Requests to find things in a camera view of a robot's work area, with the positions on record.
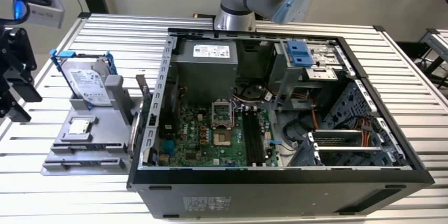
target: blue plastic latch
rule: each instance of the blue plastic latch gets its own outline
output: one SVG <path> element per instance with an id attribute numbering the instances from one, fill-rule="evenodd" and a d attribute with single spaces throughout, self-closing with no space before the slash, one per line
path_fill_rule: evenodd
<path id="1" fill-rule="evenodd" d="M 269 139 L 269 144 L 278 144 L 278 145 L 281 145 L 281 141 Z"/>
<path id="2" fill-rule="evenodd" d="M 105 51 L 105 59 L 109 61 L 110 74 L 117 74 L 117 68 L 114 66 L 113 56 L 109 51 Z"/>
<path id="3" fill-rule="evenodd" d="M 164 154 L 168 154 L 169 156 L 174 155 L 174 141 L 164 140 L 161 142 L 161 150 Z"/>
<path id="4" fill-rule="evenodd" d="M 286 41 L 286 52 L 292 58 L 290 64 L 294 67 L 310 67 L 314 64 L 302 41 Z"/>
<path id="5" fill-rule="evenodd" d="M 57 57 L 60 57 L 60 58 L 72 58 L 74 56 L 76 56 L 76 52 L 74 51 L 61 51 L 57 54 Z"/>

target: metal case frame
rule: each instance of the metal case frame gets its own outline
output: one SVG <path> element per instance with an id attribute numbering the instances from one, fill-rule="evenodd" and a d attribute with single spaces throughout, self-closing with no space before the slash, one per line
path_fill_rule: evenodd
<path id="1" fill-rule="evenodd" d="M 154 88 L 152 108 L 161 103 L 162 79 L 169 67 L 173 45 L 178 37 L 201 39 L 212 31 L 169 29 L 165 50 L 161 58 L 158 80 Z M 144 140 L 134 150 L 128 189 L 138 192 L 154 218 L 168 217 L 272 217 L 272 216 L 313 216 L 313 215 L 365 215 L 378 210 L 396 200 L 418 191 L 434 181 L 417 158 L 414 150 L 401 132 L 394 119 L 381 101 L 380 95 L 370 84 L 368 75 L 360 65 L 342 37 L 214 32 L 214 38 L 238 35 L 262 40 L 309 37 L 333 39 L 344 51 L 349 64 L 354 68 L 356 77 L 374 102 L 378 115 L 382 117 L 401 149 L 408 156 L 412 170 L 352 170 L 332 169 L 286 169 L 286 170 L 189 170 L 189 169 L 144 169 L 140 148 L 148 146 L 150 137 L 157 131 L 158 115 L 149 114 Z M 226 211 L 189 211 L 189 202 L 197 198 L 224 197 L 229 201 Z M 282 204 L 274 208 L 268 202 Z"/>

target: computer chip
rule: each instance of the computer chip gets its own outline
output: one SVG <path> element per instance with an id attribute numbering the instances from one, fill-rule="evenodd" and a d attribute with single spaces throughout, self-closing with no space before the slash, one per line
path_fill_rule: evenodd
<path id="1" fill-rule="evenodd" d="M 196 153 L 186 153 L 185 154 L 185 159 L 186 160 L 196 160 Z"/>

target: blue drive bracket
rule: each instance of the blue drive bracket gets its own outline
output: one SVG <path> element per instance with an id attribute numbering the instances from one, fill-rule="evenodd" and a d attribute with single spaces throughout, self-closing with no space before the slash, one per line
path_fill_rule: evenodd
<path id="1" fill-rule="evenodd" d="M 286 53 L 290 56 L 290 65 L 294 67 L 310 67 L 314 64 L 308 47 L 302 41 L 286 41 Z"/>
<path id="2" fill-rule="evenodd" d="M 57 53 L 56 49 L 52 49 L 49 51 L 49 59 L 53 62 L 57 71 L 62 74 L 62 77 L 64 77 L 64 79 L 65 79 L 65 81 L 68 83 L 68 87 L 72 90 L 73 98 L 77 99 L 77 95 L 76 95 L 74 90 L 73 90 L 73 88 L 72 88 L 72 86 L 69 84 L 68 78 L 66 78 L 65 73 L 62 71 L 62 67 L 61 67 L 61 65 L 58 63 L 58 59 L 64 59 L 64 58 L 66 59 L 66 58 L 74 58 L 74 57 L 77 57 L 76 52 L 74 51 L 60 51 L 57 55 L 56 55 L 56 53 Z M 105 54 L 102 56 L 108 60 L 109 73 L 110 74 L 117 74 L 117 68 L 114 66 L 113 56 L 112 56 L 110 52 L 105 51 Z M 93 105 L 89 102 L 85 102 L 85 103 L 88 105 L 88 108 L 92 109 Z"/>

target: green circuit board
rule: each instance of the green circuit board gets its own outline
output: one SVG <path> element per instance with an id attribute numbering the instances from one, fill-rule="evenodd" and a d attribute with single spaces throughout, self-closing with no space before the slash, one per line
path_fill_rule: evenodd
<path id="1" fill-rule="evenodd" d="M 261 110 L 257 117 L 261 145 L 265 146 L 265 132 L 272 136 L 266 111 Z M 216 137 L 226 129 L 212 129 L 212 107 L 181 107 L 178 134 L 174 140 L 174 153 L 169 157 L 169 166 L 248 166 L 241 110 L 234 110 L 233 120 L 232 130 L 226 132 L 229 141 L 222 142 Z M 265 165 L 277 166 L 274 146 L 269 146 L 269 149 L 273 154 L 265 160 Z"/>

